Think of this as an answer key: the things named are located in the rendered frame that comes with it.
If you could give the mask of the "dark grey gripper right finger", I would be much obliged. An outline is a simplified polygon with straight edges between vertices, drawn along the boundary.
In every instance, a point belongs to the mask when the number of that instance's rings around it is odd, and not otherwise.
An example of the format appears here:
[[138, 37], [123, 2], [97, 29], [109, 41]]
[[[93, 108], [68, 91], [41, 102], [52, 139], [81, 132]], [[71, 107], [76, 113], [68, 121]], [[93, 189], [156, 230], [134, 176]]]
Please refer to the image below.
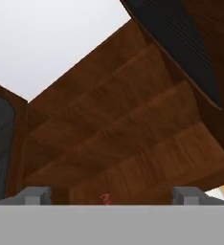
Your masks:
[[211, 197], [198, 187], [174, 187], [172, 189], [172, 204], [224, 206], [224, 200]]

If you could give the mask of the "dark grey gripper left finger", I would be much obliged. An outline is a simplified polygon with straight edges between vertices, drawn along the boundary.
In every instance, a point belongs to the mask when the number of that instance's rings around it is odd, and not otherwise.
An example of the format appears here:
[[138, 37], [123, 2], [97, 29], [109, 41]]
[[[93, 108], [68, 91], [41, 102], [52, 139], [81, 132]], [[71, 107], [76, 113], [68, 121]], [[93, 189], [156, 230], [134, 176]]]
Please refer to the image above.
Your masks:
[[18, 194], [0, 200], [0, 205], [51, 205], [52, 189], [50, 187], [26, 187]]

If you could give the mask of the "yogurt cup with red print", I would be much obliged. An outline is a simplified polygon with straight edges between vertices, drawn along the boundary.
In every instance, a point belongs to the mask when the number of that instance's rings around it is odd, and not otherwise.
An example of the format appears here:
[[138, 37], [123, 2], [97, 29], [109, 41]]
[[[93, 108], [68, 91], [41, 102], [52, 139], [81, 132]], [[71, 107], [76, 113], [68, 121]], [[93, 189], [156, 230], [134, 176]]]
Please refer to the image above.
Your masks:
[[113, 200], [110, 193], [105, 193], [100, 196], [100, 199], [104, 205], [112, 205]]

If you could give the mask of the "wooden cabinet door, dark glass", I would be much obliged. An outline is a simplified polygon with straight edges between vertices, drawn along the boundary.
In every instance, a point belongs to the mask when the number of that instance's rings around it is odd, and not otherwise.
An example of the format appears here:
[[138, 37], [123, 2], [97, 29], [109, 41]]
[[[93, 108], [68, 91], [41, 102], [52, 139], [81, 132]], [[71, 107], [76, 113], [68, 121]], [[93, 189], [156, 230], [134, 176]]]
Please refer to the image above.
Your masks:
[[224, 148], [224, 0], [120, 0], [173, 72], [195, 89], [202, 122]]
[[0, 85], [0, 200], [22, 189], [26, 100]]

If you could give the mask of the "brown wooden cabinet with shelves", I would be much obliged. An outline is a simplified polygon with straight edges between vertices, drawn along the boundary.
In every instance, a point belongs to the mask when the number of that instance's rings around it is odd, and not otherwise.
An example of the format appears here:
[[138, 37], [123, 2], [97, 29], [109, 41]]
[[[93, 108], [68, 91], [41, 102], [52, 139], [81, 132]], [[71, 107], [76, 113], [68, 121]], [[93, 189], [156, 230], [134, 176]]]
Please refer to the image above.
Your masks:
[[29, 104], [23, 182], [57, 204], [167, 204], [224, 185], [224, 115], [128, 21]]

